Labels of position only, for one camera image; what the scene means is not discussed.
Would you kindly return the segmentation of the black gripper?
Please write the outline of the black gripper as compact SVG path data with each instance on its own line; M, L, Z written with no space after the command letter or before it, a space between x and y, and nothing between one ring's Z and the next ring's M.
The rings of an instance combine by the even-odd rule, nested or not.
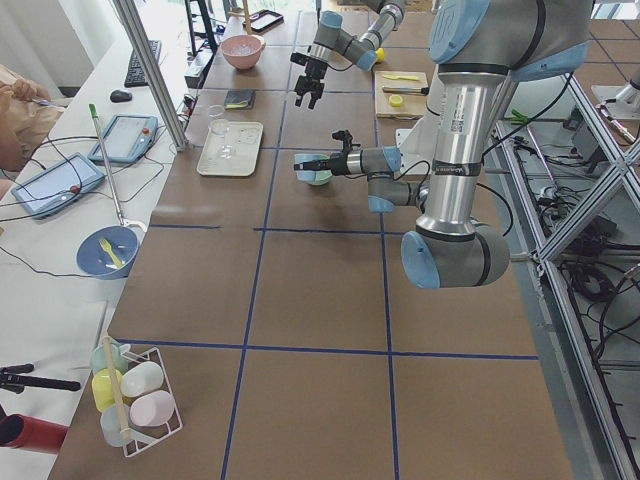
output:
M310 94L309 109L314 109L318 100L322 98L324 84L322 80L326 75L329 64L325 60L317 59L299 52L290 56L290 61L305 68L304 74L298 77L295 85L295 105L301 107L304 97Z
M311 160L296 163L295 171L319 171L329 170L333 175L341 176L361 172L360 154L354 152L353 136L348 130L339 130L332 133L334 140L342 142L342 149L338 153L332 153L327 160Z

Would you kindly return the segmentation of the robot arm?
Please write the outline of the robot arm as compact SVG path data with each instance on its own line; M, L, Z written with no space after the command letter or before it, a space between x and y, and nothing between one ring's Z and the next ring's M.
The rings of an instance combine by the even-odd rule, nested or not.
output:
M486 142L516 85L573 72L585 61L592 8L589 1L443 2L428 43L444 91L427 181L397 180L398 148L358 151L347 131L335 133L340 152L297 157L298 178L307 181L317 171L363 174L372 211L418 206L421 215L401 242L404 271L415 286L496 281L508 266L508 245L471 215Z
M352 35L342 28L343 17L334 11L322 11L318 17L317 30L311 46L303 54L291 54L292 63L305 68L296 81L295 105L300 107L306 94L310 95L309 109L315 107L322 97L322 83L330 57L336 53L356 65L370 71L377 60L377 50L383 41L396 30L404 20L406 2L401 0L364 1L364 4L378 14L377 20L360 36Z

